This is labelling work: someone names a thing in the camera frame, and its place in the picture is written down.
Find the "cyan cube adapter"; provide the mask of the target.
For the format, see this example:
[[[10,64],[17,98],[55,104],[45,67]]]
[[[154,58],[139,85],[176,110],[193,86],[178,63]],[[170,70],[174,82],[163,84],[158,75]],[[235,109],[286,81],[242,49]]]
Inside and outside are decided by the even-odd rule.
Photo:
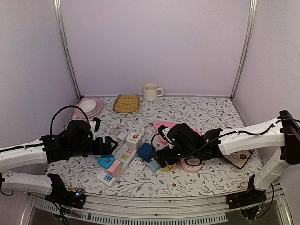
[[[114,155],[105,155],[105,156],[101,156],[98,159],[98,164],[104,169],[109,169],[110,166],[114,163],[114,161],[115,161]]]

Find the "round pink socket hub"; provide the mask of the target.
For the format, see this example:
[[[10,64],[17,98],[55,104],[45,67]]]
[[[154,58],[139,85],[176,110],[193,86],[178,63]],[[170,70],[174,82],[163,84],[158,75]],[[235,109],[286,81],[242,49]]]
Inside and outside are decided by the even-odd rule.
[[[197,158],[182,159],[181,168],[187,173],[196,173],[202,168],[202,161]]]

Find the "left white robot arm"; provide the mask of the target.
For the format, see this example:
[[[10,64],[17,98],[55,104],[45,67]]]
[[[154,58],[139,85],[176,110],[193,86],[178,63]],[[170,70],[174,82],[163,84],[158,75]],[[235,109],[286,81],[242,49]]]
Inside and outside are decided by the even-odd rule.
[[[58,135],[49,134],[24,145],[0,150],[0,189],[52,195],[59,203],[66,203],[70,194],[56,174],[35,176],[16,173],[14,168],[33,164],[54,163],[71,157],[110,155],[118,146],[111,137],[96,137],[100,120],[71,121]]]

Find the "dark blue cube adapter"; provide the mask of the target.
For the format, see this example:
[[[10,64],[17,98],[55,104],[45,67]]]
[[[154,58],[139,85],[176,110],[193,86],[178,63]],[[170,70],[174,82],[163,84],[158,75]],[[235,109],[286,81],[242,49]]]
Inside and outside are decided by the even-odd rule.
[[[149,163],[154,156],[155,152],[153,151],[152,146],[146,142],[138,149],[138,157],[147,163]]]

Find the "white power strip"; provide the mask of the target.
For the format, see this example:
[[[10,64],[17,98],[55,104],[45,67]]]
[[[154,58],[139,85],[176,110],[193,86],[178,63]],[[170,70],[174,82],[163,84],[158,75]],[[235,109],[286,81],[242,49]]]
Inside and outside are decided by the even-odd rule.
[[[123,144],[116,153],[98,159],[100,172],[96,179],[111,188],[131,162],[136,160],[136,157],[137,150],[130,149],[126,144]]]

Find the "light blue plug adapter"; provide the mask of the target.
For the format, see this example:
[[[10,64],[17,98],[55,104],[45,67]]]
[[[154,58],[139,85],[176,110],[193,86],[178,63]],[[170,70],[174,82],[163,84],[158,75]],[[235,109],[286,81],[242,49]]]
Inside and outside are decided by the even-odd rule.
[[[152,172],[154,172],[154,173],[155,173],[156,171],[158,171],[159,169],[161,169],[160,164],[159,164],[157,161],[155,161],[155,160],[149,162],[149,163],[147,164],[147,167],[148,167]]]

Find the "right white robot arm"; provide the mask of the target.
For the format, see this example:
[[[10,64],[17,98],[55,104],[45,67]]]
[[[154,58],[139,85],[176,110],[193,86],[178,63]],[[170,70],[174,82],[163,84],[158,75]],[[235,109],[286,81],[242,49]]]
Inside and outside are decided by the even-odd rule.
[[[285,169],[300,162],[300,122],[287,110],[267,122],[243,128],[218,128],[200,135],[182,123],[172,128],[161,125],[158,133],[168,144],[155,153],[162,166],[181,159],[204,161],[242,150],[276,147],[263,169],[250,178],[248,190],[242,195],[246,204],[253,204]]]

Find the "yellow cube adapter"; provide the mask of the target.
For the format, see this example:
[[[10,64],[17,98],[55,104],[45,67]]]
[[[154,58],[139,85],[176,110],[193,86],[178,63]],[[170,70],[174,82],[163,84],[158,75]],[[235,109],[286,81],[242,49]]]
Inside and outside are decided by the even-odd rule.
[[[172,171],[176,167],[177,164],[173,164],[173,165],[166,164],[166,166],[162,170],[163,172],[167,173],[168,171]]]

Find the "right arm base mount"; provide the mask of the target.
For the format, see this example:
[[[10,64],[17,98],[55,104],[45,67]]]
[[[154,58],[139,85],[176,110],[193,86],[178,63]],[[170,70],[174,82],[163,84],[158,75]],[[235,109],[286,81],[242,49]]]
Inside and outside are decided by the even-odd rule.
[[[226,203],[229,209],[260,203],[267,199],[265,195],[266,190],[261,191],[255,187],[255,177],[255,175],[250,177],[246,191],[226,195]]]

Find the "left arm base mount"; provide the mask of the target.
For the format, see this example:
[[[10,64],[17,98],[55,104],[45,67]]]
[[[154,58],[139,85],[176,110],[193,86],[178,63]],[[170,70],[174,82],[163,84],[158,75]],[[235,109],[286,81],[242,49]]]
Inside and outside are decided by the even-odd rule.
[[[47,177],[50,178],[52,187],[50,194],[45,195],[47,201],[58,205],[83,209],[86,200],[83,189],[75,187],[72,190],[67,190],[59,175],[48,174]]]

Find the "pink power strip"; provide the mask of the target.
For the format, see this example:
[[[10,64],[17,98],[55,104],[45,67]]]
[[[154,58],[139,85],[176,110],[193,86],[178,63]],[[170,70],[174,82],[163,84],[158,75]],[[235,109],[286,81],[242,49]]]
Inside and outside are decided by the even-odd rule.
[[[169,143],[182,148],[188,145],[199,146],[203,144],[203,137],[198,130],[192,129],[186,123],[176,124],[155,121],[154,128],[161,135],[163,143]]]

